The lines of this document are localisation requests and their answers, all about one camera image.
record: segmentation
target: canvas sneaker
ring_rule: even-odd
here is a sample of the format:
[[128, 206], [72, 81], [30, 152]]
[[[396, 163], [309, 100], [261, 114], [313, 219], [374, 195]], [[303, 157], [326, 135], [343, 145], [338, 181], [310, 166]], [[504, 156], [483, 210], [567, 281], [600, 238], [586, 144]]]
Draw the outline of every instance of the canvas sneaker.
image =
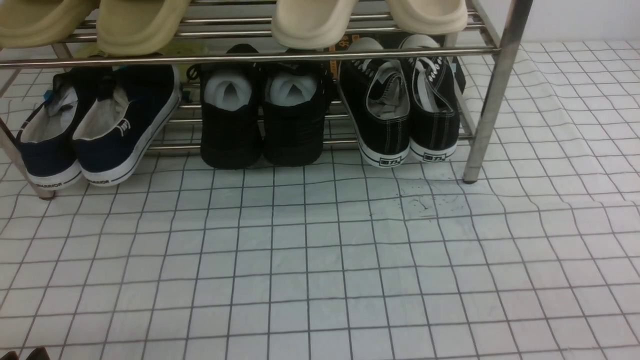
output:
[[99, 87], [73, 135], [73, 146], [87, 180], [110, 186], [133, 174], [182, 92], [178, 69], [171, 65], [122, 67]]
[[[349, 47], [349, 51], [382, 49], [372, 38], [361, 38]], [[342, 61], [338, 82], [364, 159], [375, 167], [400, 165], [409, 153], [410, 134], [410, 102], [400, 61]]]
[[[412, 35], [403, 49], [438, 47], [427, 35]], [[460, 133], [455, 77], [444, 56], [401, 60], [411, 101], [411, 153], [425, 163], [453, 155]]]
[[264, 157], [278, 166], [312, 164], [323, 150], [333, 79], [319, 63], [274, 63], [266, 69]]
[[53, 90], [27, 118], [16, 136], [29, 180], [58, 190], [81, 178], [71, 137], [95, 101], [108, 67], [77, 67], [53, 77]]
[[[257, 52], [251, 45], [239, 44], [227, 54]], [[258, 127], [262, 67], [256, 63], [198, 64], [188, 74], [190, 80], [200, 78], [202, 159], [222, 169], [253, 165], [262, 155]]]

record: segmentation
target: black sneaker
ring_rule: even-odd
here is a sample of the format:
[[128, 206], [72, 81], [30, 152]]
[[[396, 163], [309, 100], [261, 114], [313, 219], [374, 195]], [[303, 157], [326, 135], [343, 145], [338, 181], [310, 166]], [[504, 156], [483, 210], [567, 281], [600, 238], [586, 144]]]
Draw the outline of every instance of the black sneaker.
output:
[[73, 135], [87, 180], [109, 186], [129, 178], [181, 95], [180, 75], [171, 65], [131, 65], [104, 78]]
[[[382, 50], [371, 38], [349, 51]], [[342, 61], [338, 91], [353, 119], [360, 152], [375, 167], [400, 165], [409, 153], [409, 97], [400, 61]]]
[[265, 68], [264, 157], [278, 166], [312, 164], [323, 150], [333, 79], [319, 63], [274, 63]]
[[[403, 49], [438, 47], [426, 35], [412, 35]], [[411, 99], [411, 152], [425, 163], [453, 155], [460, 133], [455, 77], [444, 56], [401, 60]]]
[[[258, 51], [235, 45], [227, 54]], [[262, 70], [256, 63], [198, 64], [189, 79], [200, 78], [202, 141], [200, 156], [214, 168], [240, 169], [253, 165], [262, 154], [258, 107], [262, 99]]]
[[62, 189], [81, 178], [71, 136], [97, 95], [97, 83], [111, 68], [77, 67], [53, 77], [53, 90], [16, 136], [29, 180], [41, 188]]

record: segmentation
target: cream slide sandal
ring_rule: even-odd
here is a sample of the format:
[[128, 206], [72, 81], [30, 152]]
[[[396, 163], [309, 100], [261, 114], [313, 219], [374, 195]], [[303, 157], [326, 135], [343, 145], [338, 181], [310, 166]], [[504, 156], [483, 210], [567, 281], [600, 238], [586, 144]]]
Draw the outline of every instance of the cream slide sandal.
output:
[[191, 0], [102, 0], [98, 47], [110, 55], [146, 55], [171, 41]]
[[0, 1], [0, 47], [49, 45], [74, 32], [99, 0]]
[[448, 34], [467, 26], [465, 0], [387, 0], [387, 4], [396, 24], [412, 33]]
[[293, 49], [324, 49], [344, 36], [358, 0], [278, 0], [271, 22], [277, 42]]

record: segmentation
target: floor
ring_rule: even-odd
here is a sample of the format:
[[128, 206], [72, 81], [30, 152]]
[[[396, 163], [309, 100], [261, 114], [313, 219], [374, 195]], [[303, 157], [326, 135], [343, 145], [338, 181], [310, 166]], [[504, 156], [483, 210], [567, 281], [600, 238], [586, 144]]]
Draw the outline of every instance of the floor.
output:
[[[639, 359], [638, 49], [525, 45], [473, 185], [461, 144], [393, 171], [356, 151], [244, 171], [147, 157], [46, 202], [3, 156], [0, 353]], [[491, 59], [464, 62], [477, 116]], [[51, 76], [16, 77], [13, 130]]]

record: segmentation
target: metal shoe rack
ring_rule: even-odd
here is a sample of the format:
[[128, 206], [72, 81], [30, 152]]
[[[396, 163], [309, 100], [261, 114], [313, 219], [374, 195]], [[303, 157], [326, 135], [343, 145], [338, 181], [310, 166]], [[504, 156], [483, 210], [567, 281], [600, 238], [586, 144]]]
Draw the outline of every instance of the metal shoe rack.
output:
[[[381, 0], [361, 0], [361, 1], [381, 1]], [[248, 6], [275, 4], [275, 0], [193, 0], [192, 6]], [[507, 82], [515, 57], [520, 46], [522, 34], [531, 10], [533, 0], [511, 0], [511, 7], [508, 12], [506, 25], [502, 36], [498, 34], [491, 24], [486, 12], [480, 5], [479, 0], [467, 0], [469, 24], [465, 31], [477, 31], [484, 41], [484, 45], [478, 46], [456, 46], [457, 34], [447, 35], [445, 45], [439, 49], [419, 49], [419, 50], [384, 50], [367, 52], [333, 52], [333, 53], [312, 53], [312, 54], [284, 54], [284, 53], [263, 53], [263, 54], [208, 54], [202, 56], [164, 56], [164, 57], [136, 57], [136, 58], [72, 58], [68, 43], [83, 43], [96, 41], [95, 21], [85, 21], [79, 27], [80, 32], [70, 35], [67, 39], [58, 44], [53, 44], [52, 48], [58, 58], [44, 60], [10, 60], [0, 61], [0, 69], [47, 69], [65, 68], [77, 66], [105, 66], [105, 65], [132, 65], [132, 64], [192, 64], [203, 62], [267, 62], [267, 61], [329, 61], [329, 60], [354, 60], [372, 58], [415, 58], [423, 56], [468, 56], [489, 54], [494, 57], [495, 66], [487, 94], [484, 98], [484, 105], [477, 127], [470, 118], [470, 113], [465, 106], [462, 94], [459, 89], [458, 102], [463, 114], [463, 124], [460, 133], [460, 140], [468, 140], [471, 149], [464, 173], [465, 183], [477, 181], [484, 155], [493, 132], [493, 127], [502, 104], [502, 98], [506, 91]], [[351, 16], [351, 24], [346, 31], [347, 35], [362, 33], [391, 33], [400, 32], [393, 22], [389, 13], [362, 13]], [[269, 17], [234, 17], [234, 18], [185, 18], [180, 24], [177, 39], [240, 39], [240, 38], [266, 38], [271, 36], [269, 30], [227, 30], [226, 27], [268, 25], [271, 22]], [[191, 31], [194, 27], [206, 27], [205, 31]], [[171, 119], [168, 126], [198, 125], [202, 123], [200, 117], [200, 105], [196, 103], [181, 104], [179, 111]], [[349, 120], [345, 115], [344, 107], [340, 101], [332, 103], [327, 121], [340, 122]], [[13, 161], [22, 175], [26, 178], [26, 170], [18, 150], [15, 147], [15, 138], [0, 119], [0, 145], [5, 150], [9, 158]], [[358, 142], [355, 138], [337, 138], [331, 136], [324, 141], [325, 148], [343, 149], [346, 147], [357, 148]], [[199, 150], [197, 143], [155, 143], [149, 151], [161, 153], [184, 153]], [[31, 184], [34, 191], [43, 199], [51, 199], [54, 192], [43, 190]]]

